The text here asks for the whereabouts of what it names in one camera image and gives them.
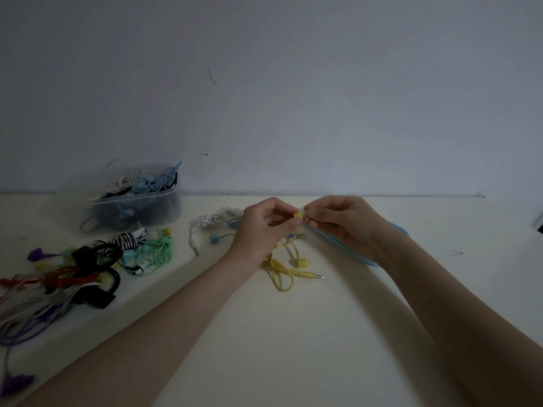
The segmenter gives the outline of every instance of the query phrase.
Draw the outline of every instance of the table surface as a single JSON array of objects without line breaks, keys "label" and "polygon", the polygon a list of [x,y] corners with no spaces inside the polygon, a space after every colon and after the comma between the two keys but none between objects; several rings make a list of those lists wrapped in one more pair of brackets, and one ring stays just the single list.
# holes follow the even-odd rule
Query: table surface
[{"label": "table surface", "polygon": [[[42,218],[39,210],[47,197],[0,195],[0,276],[31,271],[25,257],[33,248],[56,252],[92,241]],[[148,312],[230,244],[229,238],[205,243],[203,231],[200,257],[195,257],[188,246],[189,222],[223,206],[243,209],[261,199],[183,196],[181,218],[171,225],[172,262],[146,278],[122,273],[117,298],[108,308],[78,306],[14,349],[11,370],[35,373],[41,384]],[[313,198],[283,199],[303,206]],[[367,200],[485,303],[543,344],[541,234],[486,198]],[[309,270],[324,280],[297,278],[291,291],[279,293],[268,274],[258,271],[221,309],[155,406],[466,404],[437,348],[382,269],[360,265],[313,233],[297,247],[311,261]],[[288,256],[280,258],[288,261]],[[146,377],[129,379],[144,382]]]}]

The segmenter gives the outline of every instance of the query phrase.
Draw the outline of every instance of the person's right hand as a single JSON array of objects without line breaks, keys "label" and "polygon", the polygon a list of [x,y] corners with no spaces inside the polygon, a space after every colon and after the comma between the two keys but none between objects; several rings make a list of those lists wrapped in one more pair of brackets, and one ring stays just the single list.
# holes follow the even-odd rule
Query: person's right hand
[{"label": "person's right hand", "polygon": [[379,262],[383,244],[394,227],[373,210],[362,197],[319,198],[304,207],[305,224],[334,237],[364,258]]}]

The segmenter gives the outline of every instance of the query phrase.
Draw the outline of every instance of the transparent plastic container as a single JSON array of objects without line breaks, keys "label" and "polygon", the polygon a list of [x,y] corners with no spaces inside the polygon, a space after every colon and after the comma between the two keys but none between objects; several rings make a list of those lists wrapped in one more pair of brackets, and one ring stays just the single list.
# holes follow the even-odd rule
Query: transparent plastic container
[{"label": "transparent plastic container", "polygon": [[86,171],[58,189],[44,206],[44,214],[78,237],[170,224],[181,215],[178,183],[163,191],[100,198],[120,177],[136,169],[158,177],[170,167],[169,163],[114,165]]}]

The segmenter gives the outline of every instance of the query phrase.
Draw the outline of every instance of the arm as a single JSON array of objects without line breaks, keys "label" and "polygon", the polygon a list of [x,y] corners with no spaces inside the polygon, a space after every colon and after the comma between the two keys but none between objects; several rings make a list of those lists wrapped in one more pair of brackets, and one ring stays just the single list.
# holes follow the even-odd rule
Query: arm
[{"label": "arm", "polygon": [[325,197],[306,223],[389,274],[445,360],[482,405],[543,405],[543,349],[479,300],[362,198]]},{"label": "arm", "polygon": [[[301,219],[292,218],[297,211],[277,198],[248,207],[232,246],[219,262],[62,370],[19,406],[72,406],[74,400],[79,407],[153,404],[223,304],[275,244],[301,225]],[[135,380],[140,376],[146,379]]]}]

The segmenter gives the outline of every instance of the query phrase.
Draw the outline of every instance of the white wall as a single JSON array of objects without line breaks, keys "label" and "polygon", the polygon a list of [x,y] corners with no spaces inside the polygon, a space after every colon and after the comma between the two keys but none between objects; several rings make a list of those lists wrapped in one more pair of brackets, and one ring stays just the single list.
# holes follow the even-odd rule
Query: white wall
[{"label": "white wall", "polygon": [[115,157],[182,159],[188,192],[481,193],[531,224],[543,211],[542,11],[1,0],[0,190],[53,191]]}]

